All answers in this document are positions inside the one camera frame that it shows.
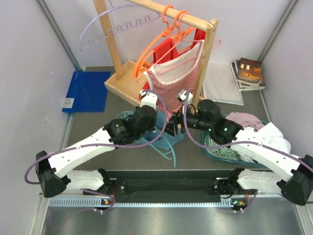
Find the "teal plastic hanger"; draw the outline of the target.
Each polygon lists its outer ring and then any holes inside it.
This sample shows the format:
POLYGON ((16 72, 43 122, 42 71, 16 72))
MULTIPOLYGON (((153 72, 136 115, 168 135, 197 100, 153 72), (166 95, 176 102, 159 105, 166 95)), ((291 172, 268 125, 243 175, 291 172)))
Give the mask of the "teal plastic hanger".
MULTIPOLYGON (((161 111, 158 111, 156 118, 156 126, 155 130, 152 132, 146 132, 143 137, 137 141, 136 144, 144 144, 152 141, 154 138, 158 136, 161 132, 165 120, 165 114, 161 111)), ((158 154, 163 156, 167 160, 173 161, 173 167, 177 167, 177 158, 176 152, 174 150, 174 145, 184 139, 183 134, 179 134, 176 137, 173 137, 167 134, 165 131, 161 134, 161 136, 153 143, 149 144, 151 148, 153 148, 158 154)))

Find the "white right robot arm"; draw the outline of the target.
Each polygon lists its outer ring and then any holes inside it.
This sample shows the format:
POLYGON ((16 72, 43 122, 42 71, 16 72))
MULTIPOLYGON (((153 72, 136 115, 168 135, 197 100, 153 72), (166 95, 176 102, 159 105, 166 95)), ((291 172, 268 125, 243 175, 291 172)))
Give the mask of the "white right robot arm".
POLYGON ((248 131, 241 125, 224 118, 220 107, 212 100, 200 101, 191 111, 193 96, 186 90, 177 95, 182 102, 177 112, 172 113, 167 124, 167 132, 173 136, 189 129, 205 131, 217 143, 217 148, 228 147, 240 154, 256 160, 268 171, 253 171, 237 168, 226 180, 227 188, 235 194, 244 189, 270 192, 282 195, 296 205, 309 204, 313 192, 313 158, 303 158, 285 153, 266 145, 266 139, 258 132, 248 131))

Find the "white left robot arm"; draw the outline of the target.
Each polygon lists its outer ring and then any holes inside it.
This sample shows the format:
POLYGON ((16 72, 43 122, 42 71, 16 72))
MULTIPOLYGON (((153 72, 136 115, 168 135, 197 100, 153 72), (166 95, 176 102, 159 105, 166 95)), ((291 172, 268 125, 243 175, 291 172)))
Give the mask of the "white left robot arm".
POLYGON ((111 120, 91 136, 51 157, 45 151, 36 155, 36 175, 44 197, 51 198, 67 189, 89 189, 106 194, 111 183, 103 169, 77 171, 76 167, 118 146, 129 146, 153 131, 157 120, 157 95, 141 91, 143 98, 133 114, 111 120))

